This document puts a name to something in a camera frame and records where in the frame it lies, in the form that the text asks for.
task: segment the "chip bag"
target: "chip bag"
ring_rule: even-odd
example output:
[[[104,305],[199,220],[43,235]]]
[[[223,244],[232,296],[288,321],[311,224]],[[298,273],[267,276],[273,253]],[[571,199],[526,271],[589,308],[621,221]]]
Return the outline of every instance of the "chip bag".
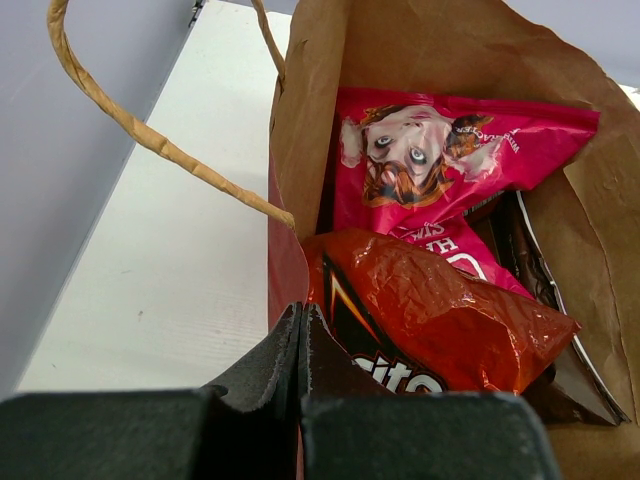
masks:
[[[454,267],[494,285],[533,298],[467,225],[462,215],[440,223],[398,226],[390,235],[443,256]]]
[[[595,134],[599,113],[534,102],[341,88],[334,230],[438,223],[529,190]]]
[[[352,359],[396,393],[518,394],[580,328],[390,236],[348,229],[303,248],[309,301]]]

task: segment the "white shelf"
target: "white shelf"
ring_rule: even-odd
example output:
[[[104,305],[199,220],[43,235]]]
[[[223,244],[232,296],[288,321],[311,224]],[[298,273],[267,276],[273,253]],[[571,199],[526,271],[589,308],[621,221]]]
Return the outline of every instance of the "white shelf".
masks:
[[[266,196],[275,78],[254,11],[210,2],[148,123]],[[266,253],[264,216],[136,148],[18,390],[206,383],[267,332]]]

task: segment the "brown paper bag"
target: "brown paper bag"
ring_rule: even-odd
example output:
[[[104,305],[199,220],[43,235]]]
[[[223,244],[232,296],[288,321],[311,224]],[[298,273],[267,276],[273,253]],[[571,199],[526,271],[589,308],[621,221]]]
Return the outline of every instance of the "brown paper bag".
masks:
[[[549,434],[569,479],[640,478],[640,113],[586,54],[499,0],[301,0],[271,135],[284,206],[301,238],[315,229],[339,85],[602,112],[593,141],[526,202],[568,311],[584,326],[580,337],[634,422]],[[293,263],[270,270],[279,302],[304,294],[276,286],[276,272]]]

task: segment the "twisted paper handle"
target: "twisted paper handle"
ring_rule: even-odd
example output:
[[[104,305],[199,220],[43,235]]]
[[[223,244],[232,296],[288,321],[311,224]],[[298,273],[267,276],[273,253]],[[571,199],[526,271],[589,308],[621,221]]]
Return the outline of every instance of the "twisted paper handle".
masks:
[[[276,68],[278,69],[279,81],[284,82],[284,59],[282,58],[282,55],[280,55],[271,35],[271,31],[269,30],[264,6],[261,0],[252,0],[252,2],[256,12],[258,13],[258,23],[265,38],[265,42],[267,43],[271,57],[276,64]],[[104,113],[118,122],[124,131],[143,147],[148,148],[160,155],[162,158],[170,160],[181,166],[192,175],[204,180],[221,192],[235,197],[245,205],[269,215],[293,229],[294,219],[293,215],[289,212],[279,209],[259,195],[256,195],[251,191],[244,190],[238,185],[228,181],[213,169],[180,150],[177,146],[171,143],[169,139],[138,120],[104,93],[100,86],[91,77],[89,72],[80,65],[80,62],[78,62],[78,59],[69,46],[69,40],[66,32],[64,31],[64,18],[67,13],[68,3],[69,0],[51,1],[47,12],[47,26],[49,28],[51,44],[53,45],[53,49],[55,50],[62,67],[80,90],[91,98]]]

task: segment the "doritos bag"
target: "doritos bag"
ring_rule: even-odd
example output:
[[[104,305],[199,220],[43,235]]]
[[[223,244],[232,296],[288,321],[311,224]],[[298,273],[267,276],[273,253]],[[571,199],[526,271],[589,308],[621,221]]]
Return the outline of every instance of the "doritos bag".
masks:
[[[303,248],[309,301],[389,390],[522,392],[569,344],[569,317],[390,236],[348,229]]]

